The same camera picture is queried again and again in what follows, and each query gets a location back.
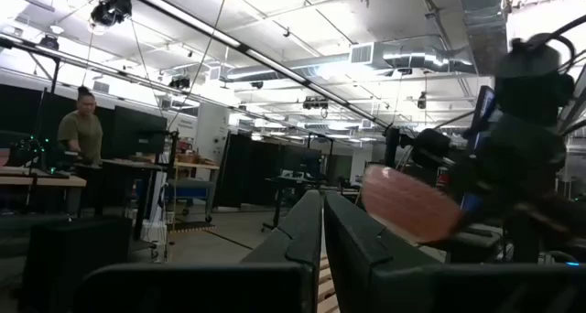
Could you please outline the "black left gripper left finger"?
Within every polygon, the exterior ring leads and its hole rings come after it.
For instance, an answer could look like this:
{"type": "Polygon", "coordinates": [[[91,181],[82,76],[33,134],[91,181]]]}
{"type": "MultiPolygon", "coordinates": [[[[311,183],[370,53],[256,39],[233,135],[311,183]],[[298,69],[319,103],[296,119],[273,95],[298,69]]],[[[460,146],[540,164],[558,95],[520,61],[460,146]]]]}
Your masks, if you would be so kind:
{"type": "Polygon", "coordinates": [[[315,313],[323,197],[309,190],[235,264],[114,264],[89,274],[73,313],[315,313]]]}

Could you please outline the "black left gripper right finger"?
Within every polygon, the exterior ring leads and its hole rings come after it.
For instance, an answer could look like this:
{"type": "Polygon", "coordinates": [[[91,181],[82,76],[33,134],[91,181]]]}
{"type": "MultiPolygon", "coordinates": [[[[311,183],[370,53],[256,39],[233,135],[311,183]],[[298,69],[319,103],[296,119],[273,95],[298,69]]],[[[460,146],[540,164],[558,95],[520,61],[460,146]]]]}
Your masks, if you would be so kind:
{"type": "Polygon", "coordinates": [[[323,214],[341,313],[586,313],[585,264],[444,264],[336,192],[323,214]]]}

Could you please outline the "reddish round plate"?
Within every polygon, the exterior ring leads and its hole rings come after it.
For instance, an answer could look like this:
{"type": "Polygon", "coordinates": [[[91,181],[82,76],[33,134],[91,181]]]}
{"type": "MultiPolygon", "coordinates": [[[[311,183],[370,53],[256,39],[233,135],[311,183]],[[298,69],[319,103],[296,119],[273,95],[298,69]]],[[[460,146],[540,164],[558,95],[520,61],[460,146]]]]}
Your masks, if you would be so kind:
{"type": "Polygon", "coordinates": [[[412,243],[450,237],[462,217],[450,197],[391,167],[368,167],[361,194],[369,215],[412,243]]]}

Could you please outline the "light wooden slatted shelf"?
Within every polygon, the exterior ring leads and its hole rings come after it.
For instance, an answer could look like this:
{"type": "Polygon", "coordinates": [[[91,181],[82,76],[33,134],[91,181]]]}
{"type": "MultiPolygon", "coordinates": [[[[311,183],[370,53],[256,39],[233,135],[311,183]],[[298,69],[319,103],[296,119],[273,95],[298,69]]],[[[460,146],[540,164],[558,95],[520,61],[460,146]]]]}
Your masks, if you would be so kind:
{"type": "Polygon", "coordinates": [[[317,313],[340,313],[328,257],[320,258],[317,313]]]}

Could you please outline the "black partition curtain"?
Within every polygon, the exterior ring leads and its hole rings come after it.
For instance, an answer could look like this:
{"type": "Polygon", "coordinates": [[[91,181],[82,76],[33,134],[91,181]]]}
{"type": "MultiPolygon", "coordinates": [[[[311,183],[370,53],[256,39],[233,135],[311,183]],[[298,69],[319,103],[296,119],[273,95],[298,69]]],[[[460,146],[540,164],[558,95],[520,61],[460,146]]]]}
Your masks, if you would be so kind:
{"type": "Polygon", "coordinates": [[[239,209],[243,203],[273,206],[277,183],[283,171],[317,176],[321,151],[304,146],[254,141],[245,135],[230,135],[214,191],[214,207],[239,209]]]}

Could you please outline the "wooden table with boxes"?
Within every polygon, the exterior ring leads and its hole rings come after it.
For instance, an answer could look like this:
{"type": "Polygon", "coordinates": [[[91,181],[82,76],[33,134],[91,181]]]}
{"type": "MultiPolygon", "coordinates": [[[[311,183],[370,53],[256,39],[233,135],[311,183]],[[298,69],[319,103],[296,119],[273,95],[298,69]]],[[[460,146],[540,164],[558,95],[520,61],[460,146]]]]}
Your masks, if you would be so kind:
{"type": "Polygon", "coordinates": [[[212,160],[201,157],[194,152],[177,153],[175,165],[186,168],[205,168],[209,170],[218,170],[220,167],[212,160]]]}

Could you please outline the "white pillar with sign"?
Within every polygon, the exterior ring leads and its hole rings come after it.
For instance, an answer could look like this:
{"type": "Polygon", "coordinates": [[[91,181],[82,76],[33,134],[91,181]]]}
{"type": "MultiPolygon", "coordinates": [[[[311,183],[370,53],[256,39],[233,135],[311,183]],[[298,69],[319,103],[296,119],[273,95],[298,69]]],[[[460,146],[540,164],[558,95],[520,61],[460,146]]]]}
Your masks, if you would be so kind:
{"type": "Polygon", "coordinates": [[[229,134],[229,111],[211,103],[202,103],[197,116],[196,152],[201,158],[222,163],[223,150],[229,134]]]}

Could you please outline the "black overhead light bar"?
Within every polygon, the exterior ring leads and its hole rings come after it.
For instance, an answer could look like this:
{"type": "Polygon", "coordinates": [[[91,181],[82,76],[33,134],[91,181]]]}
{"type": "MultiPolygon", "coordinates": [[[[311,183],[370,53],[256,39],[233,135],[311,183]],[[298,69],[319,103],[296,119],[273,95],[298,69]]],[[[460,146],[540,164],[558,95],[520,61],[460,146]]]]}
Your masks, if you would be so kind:
{"type": "Polygon", "coordinates": [[[200,20],[192,13],[188,12],[186,9],[174,5],[170,3],[168,0],[137,1],[145,5],[148,5],[149,7],[157,10],[165,16],[168,16],[180,22],[182,25],[186,27],[189,27],[193,30],[202,33],[208,38],[211,38],[219,43],[224,44],[228,48],[234,49],[242,54],[245,54],[248,58],[260,63],[263,66],[268,67],[269,69],[275,71],[277,74],[281,74],[285,76],[287,79],[290,79],[296,82],[297,84],[300,84],[302,87],[310,89],[311,91],[319,94],[323,98],[339,104],[341,107],[349,110],[351,113],[354,113],[363,119],[368,119],[369,121],[383,127],[388,126],[388,123],[382,121],[380,118],[377,118],[372,114],[367,113],[364,110],[356,107],[354,104],[349,103],[347,100],[344,100],[339,95],[326,90],[325,88],[319,86],[319,84],[315,83],[314,81],[311,81],[309,78],[297,74],[292,69],[284,66],[283,64],[273,59],[270,59],[268,56],[251,48],[249,45],[225,34],[220,29],[218,29],[216,25],[209,25],[208,23],[200,20]]]}

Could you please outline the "black computer monitor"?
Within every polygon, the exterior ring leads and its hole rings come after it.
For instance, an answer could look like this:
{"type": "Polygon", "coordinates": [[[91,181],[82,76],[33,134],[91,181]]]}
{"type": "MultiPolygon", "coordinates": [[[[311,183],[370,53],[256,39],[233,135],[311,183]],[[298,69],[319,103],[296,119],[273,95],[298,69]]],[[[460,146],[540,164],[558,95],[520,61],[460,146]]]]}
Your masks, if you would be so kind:
{"type": "Polygon", "coordinates": [[[122,106],[114,108],[111,134],[113,157],[127,158],[141,154],[162,154],[167,133],[167,119],[122,106]]]}

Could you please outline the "black equipment case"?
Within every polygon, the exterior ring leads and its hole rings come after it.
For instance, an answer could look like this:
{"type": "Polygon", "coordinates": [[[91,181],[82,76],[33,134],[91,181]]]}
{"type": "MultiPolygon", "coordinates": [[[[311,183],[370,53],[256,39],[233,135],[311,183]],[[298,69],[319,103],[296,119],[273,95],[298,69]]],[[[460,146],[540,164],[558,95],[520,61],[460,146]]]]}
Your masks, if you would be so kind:
{"type": "Polygon", "coordinates": [[[18,310],[68,313],[83,278],[127,260],[132,221],[102,216],[51,221],[31,229],[18,310]]]}

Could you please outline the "person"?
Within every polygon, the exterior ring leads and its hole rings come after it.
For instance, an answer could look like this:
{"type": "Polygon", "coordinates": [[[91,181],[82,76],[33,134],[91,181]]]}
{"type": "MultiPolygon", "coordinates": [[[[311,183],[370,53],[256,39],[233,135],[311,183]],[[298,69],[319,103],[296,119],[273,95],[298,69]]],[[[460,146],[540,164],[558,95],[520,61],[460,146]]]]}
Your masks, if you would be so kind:
{"type": "Polygon", "coordinates": [[[60,121],[57,140],[67,150],[76,152],[89,165],[101,163],[103,129],[96,116],[96,100],[85,86],[78,88],[77,109],[60,121]]]}

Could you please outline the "silver ventilation duct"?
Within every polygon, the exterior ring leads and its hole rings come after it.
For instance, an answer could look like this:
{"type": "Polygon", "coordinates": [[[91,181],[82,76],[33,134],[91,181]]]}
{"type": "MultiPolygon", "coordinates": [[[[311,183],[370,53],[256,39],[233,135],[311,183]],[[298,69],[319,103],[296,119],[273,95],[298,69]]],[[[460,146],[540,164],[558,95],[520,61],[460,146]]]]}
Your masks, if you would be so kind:
{"type": "Polygon", "coordinates": [[[342,72],[375,73],[386,70],[423,69],[432,72],[476,72],[463,49],[444,50],[435,47],[411,48],[408,45],[366,43],[348,53],[290,60],[285,66],[304,78],[337,75],[342,72]]]}

